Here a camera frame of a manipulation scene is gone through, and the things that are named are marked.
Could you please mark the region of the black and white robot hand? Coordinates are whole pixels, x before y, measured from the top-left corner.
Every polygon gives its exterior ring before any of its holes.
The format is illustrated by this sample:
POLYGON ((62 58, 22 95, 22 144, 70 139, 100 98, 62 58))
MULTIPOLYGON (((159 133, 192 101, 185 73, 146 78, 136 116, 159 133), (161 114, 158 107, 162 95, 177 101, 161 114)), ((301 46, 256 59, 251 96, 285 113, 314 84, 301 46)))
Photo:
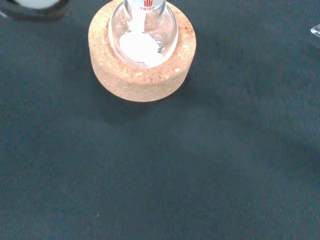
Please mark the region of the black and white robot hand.
POLYGON ((16 21, 49 22, 62 18, 70 0, 1 0, 0 16, 16 21))

